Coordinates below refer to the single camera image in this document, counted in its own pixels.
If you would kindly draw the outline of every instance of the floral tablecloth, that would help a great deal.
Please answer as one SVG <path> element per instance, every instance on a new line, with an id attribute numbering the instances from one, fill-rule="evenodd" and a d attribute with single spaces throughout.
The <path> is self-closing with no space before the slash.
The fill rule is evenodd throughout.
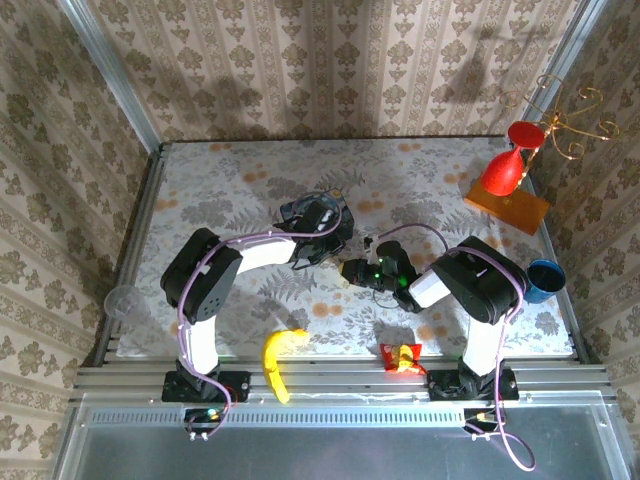
<path id="1" fill-rule="evenodd" d="M 190 235 L 208 227 L 222 238 L 258 232 L 280 220 L 281 204 L 310 191 L 342 190 L 355 217 L 355 235 L 339 259 L 364 255 L 363 238 L 408 222 L 438 228 L 450 245 L 476 235 L 523 267 L 547 256 L 530 237 L 467 206 L 463 197 L 487 162 L 507 149 L 488 138 L 180 143 L 170 146 L 136 285 L 153 322 L 122 333 L 118 355 L 177 353 L 176 314 L 160 277 Z M 421 229 L 394 235 L 418 269 L 442 253 Z M 424 355 L 458 355 L 469 317 L 451 296 L 419 314 L 386 295 L 350 286 L 339 259 L 293 271 L 269 266 L 236 278 L 217 320 L 221 355 L 260 358 L 267 335 L 302 327 L 311 341 L 291 355 L 371 356 L 378 344 L 418 342 Z M 511 327 L 506 355 L 568 356 L 572 347 L 558 303 L 526 305 Z"/>

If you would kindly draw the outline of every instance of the orange wooden block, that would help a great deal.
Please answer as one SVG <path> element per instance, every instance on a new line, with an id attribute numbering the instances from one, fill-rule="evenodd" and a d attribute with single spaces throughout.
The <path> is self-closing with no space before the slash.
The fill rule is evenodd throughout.
<path id="1" fill-rule="evenodd" d="M 496 197 L 487 192 L 477 180 L 464 201 L 489 215 L 534 235 L 551 204 L 546 200 L 517 189 L 508 197 Z"/>

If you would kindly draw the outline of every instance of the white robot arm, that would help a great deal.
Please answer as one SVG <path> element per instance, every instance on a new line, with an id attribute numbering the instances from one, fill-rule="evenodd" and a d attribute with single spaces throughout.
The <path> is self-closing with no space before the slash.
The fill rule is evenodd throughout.
<path id="1" fill-rule="evenodd" d="M 296 243 L 293 240 L 284 238 L 241 243 L 235 248 L 242 256 L 237 274 L 266 265 L 288 263 L 295 248 Z M 215 328 L 216 316 L 213 315 L 207 320 L 194 323 L 187 331 L 187 360 L 203 375 L 218 366 Z"/>
<path id="2" fill-rule="evenodd" d="M 354 285 L 392 291 L 399 306 L 414 313 L 453 294 L 470 316 L 467 346 L 459 362 L 460 391 L 466 398 L 488 395 L 504 321 L 518 303 L 512 282 L 525 291 L 524 271 L 473 236 L 448 250 L 423 275 L 416 273 L 396 241 L 380 244 L 376 254 L 378 261 L 373 264 L 363 259 L 345 262 L 342 275 Z"/>
<path id="3" fill-rule="evenodd" d="M 181 349 L 177 372 L 165 377 L 163 401 L 212 401 L 220 392 L 209 380 L 232 373 L 217 368 L 215 327 L 238 274 L 289 262 L 293 269 L 317 265 L 353 236 L 353 216 L 339 190 L 307 195 L 280 212 L 283 222 L 268 232 L 226 241 L 207 228 L 198 229 L 162 275 L 167 302 L 178 309 Z M 235 379 L 250 376 L 233 373 Z"/>

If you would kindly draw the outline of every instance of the chip bag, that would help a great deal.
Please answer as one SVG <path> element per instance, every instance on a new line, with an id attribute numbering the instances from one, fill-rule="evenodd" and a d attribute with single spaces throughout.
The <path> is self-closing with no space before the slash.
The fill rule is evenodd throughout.
<path id="1" fill-rule="evenodd" d="M 387 372 L 409 372 L 426 375 L 427 371 L 418 363 L 422 345 L 388 345 L 380 344 L 384 369 Z"/>

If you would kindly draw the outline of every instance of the patterned wallpaper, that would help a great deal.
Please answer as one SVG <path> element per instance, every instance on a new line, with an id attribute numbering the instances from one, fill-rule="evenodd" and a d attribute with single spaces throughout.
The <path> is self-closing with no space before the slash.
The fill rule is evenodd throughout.
<path id="1" fill-rule="evenodd" d="M 502 134 L 579 0 L 90 0 L 164 141 Z"/>
<path id="2" fill-rule="evenodd" d="M 145 158 L 56 2 L 0 1 L 0 478 L 45 478 Z"/>
<path id="3" fill-rule="evenodd" d="M 596 86 L 605 102 L 583 117 L 622 128 L 612 142 L 587 142 L 580 161 L 547 149 L 534 170 L 553 203 L 547 218 L 568 289 L 592 350 L 606 365 L 635 448 L 640 450 L 640 3 L 611 0 L 567 76 L 564 107 L 576 88 Z"/>

